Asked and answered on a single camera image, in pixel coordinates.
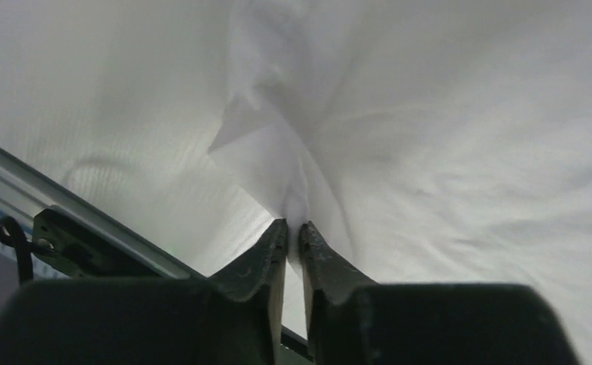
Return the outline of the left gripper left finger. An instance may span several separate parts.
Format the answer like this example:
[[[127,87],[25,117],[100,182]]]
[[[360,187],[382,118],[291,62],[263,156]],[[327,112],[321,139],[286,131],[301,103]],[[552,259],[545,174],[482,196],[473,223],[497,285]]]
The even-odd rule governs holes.
[[[72,278],[1,218],[21,288],[0,315],[0,364],[273,364],[287,230],[274,221],[208,278]]]

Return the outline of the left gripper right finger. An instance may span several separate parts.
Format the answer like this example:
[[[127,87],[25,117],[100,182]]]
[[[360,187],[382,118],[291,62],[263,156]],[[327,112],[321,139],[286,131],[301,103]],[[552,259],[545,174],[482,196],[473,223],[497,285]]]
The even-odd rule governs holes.
[[[299,232],[317,364],[577,364],[551,306],[520,284],[379,284]]]

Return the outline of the white t shirt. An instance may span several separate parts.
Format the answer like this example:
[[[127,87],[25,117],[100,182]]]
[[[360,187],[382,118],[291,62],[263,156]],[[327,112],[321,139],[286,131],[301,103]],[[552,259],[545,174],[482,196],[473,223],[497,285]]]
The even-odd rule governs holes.
[[[209,153],[379,281],[510,281],[592,364],[592,1],[234,1]]]

